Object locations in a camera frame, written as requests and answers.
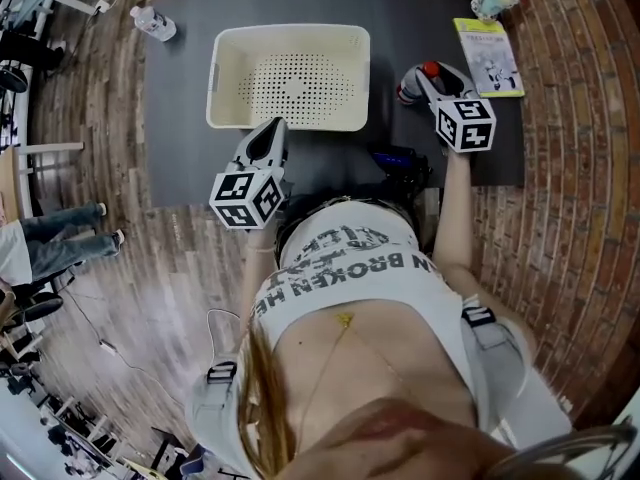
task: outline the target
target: white plastic basket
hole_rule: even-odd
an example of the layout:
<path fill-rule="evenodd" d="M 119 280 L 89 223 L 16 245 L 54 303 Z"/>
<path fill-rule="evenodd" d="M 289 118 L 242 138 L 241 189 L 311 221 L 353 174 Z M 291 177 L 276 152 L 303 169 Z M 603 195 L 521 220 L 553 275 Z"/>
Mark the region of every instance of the white plastic basket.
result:
<path fill-rule="evenodd" d="M 283 117 L 291 129 L 355 131 L 367 122 L 369 33 L 348 25 L 229 29 L 213 47 L 207 122 L 256 128 Z"/>

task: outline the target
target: red object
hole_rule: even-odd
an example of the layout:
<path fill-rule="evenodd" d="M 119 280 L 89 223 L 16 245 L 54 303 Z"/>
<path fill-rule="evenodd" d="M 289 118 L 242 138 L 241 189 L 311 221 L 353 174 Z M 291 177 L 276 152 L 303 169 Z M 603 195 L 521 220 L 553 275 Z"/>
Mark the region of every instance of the red object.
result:
<path fill-rule="evenodd" d="M 437 62 L 428 61 L 422 65 L 422 71 L 427 75 L 427 78 L 435 78 L 440 76 L 440 65 Z"/>

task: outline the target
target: yellow booklet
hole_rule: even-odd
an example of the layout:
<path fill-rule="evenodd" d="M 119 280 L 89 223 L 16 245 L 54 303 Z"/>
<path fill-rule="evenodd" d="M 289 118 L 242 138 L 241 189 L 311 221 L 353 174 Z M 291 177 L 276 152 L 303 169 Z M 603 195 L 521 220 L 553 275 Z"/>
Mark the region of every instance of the yellow booklet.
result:
<path fill-rule="evenodd" d="M 524 96 L 522 78 L 503 26 L 467 18 L 455 18 L 453 22 L 480 96 Z"/>

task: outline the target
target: red brick wall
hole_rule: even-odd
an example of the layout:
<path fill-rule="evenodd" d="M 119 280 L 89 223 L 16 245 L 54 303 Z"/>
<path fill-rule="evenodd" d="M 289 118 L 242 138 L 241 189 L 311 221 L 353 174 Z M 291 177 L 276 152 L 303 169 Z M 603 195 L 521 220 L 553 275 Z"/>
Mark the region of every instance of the red brick wall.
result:
<path fill-rule="evenodd" d="M 624 0 L 528 0 L 506 25 L 527 91 L 526 180 L 478 190 L 477 271 L 589 425 L 640 383 L 640 32 Z"/>

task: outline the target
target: dark gray table mat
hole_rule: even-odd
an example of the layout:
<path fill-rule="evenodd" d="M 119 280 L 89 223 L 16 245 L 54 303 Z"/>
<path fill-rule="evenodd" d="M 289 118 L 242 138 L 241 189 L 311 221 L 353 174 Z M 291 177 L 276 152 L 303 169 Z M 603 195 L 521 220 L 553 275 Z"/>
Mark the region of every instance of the dark gray table mat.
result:
<path fill-rule="evenodd" d="M 291 132 L 286 179 L 294 193 L 375 182 L 382 172 L 364 145 L 389 142 L 429 157 L 430 186 L 442 186 L 446 161 L 426 105 L 402 107 L 395 87 L 414 64 L 437 59 L 468 72 L 453 26 L 472 17 L 468 0 L 155 0 L 178 35 L 146 45 L 145 140 L 154 206 L 203 204 L 246 132 L 214 130 L 206 122 L 206 93 L 219 32 L 273 23 L 360 25 L 371 35 L 369 120 L 356 133 Z M 522 185 L 524 147 L 520 103 L 494 99 L 498 127 L 493 150 L 478 156 L 476 185 Z"/>

